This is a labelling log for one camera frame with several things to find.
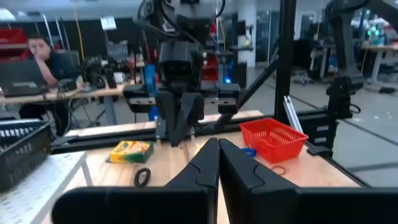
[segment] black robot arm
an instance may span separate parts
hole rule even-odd
[[[326,93],[329,95],[328,113],[336,119],[351,118],[351,95],[363,87],[363,76],[356,68],[351,21],[355,10],[366,7],[398,28],[394,19],[398,9],[383,0],[332,0],[326,6],[326,16],[333,28],[336,42],[338,73]]]
[[[212,4],[203,4],[203,0],[143,0],[140,5],[136,24],[149,35],[156,35],[160,42],[162,87],[150,95],[143,86],[127,86],[124,96],[135,113],[156,103],[162,119],[159,123],[166,124],[164,138],[169,139],[172,146],[178,146],[189,130],[204,118],[205,103],[218,105],[221,114],[238,111],[239,85],[218,85],[213,90],[201,87],[203,46],[225,1],[218,13]]]

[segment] red plastic basket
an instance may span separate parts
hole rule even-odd
[[[240,124],[244,143],[271,163],[295,158],[308,136],[272,118]]]

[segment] sign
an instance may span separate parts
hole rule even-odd
[[[101,26],[103,30],[114,30],[116,29],[116,23],[113,16],[101,17]]]

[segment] pillar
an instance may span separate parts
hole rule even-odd
[[[238,10],[238,21],[246,21],[246,26],[252,28],[252,46],[253,51],[238,52],[238,62],[246,62],[248,67],[256,66],[256,26],[257,26],[257,0],[237,0],[236,9]],[[246,36],[250,38],[249,30],[246,30]],[[246,37],[238,37],[238,45],[245,46]]]

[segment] computer monitor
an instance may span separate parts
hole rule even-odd
[[[45,86],[46,82],[35,60],[0,62],[0,85],[4,87]]]

